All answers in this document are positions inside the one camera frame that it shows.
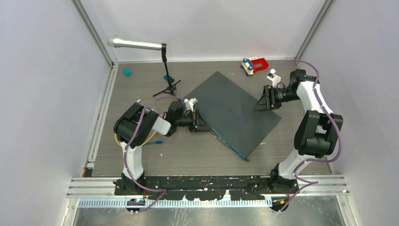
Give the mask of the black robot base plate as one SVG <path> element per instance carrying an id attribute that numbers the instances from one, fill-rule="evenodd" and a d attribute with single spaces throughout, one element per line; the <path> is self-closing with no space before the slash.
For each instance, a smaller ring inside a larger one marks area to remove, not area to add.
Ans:
<path id="1" fill-rule="evenodd" d="M 193 201 L 221 200 L 229 195 L 233 201 L 260 200 L 263 194 L 287 197 L 298 189 L 297 181 L 282 184 L 270 176 L 145 176 L 139 185 L 125 177 L 116 179 L 115 195 L 138 195 L 149 200 Z"/>

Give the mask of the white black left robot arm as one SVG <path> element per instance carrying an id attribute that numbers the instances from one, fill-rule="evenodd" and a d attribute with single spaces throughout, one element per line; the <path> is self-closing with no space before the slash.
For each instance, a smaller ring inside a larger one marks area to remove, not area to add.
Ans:
<path id="1" fill-rule="evenodd" d="M 170 137 L 179 127 L 187 127 L 190 132 L 211 130 L 199 111 L 193 108 L 196 102 L 195 98 L 173 101 L 162 115 L 139 103 L 127 109 L 113 128 L 123 151 L 123 171 L 116 186 L 133 195 L 144 190 L 142 148 L 151 132 Z"/>

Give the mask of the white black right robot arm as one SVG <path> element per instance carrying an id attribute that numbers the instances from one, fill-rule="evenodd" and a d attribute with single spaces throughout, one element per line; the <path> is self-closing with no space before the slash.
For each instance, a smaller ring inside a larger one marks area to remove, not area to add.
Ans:
<path id="1" fill-rule="evenodd" d="M 327 106 L 318 78 L 307 75 L 305 70 L 292 71 L 287 86 L 281 83 L 275 69 L 270 70 L 267 78 L 272 84 L 264 86 L 254 111 L 277 110 L 285 102 L 300 100 L 305 112 L 294 136 L 293 151 L 270 173 L 269 189 L 282 193 L 295 186 L 298 173 L 310 162 L 322 162 L 325 156 L 333 153 L 343 117 Z"/>

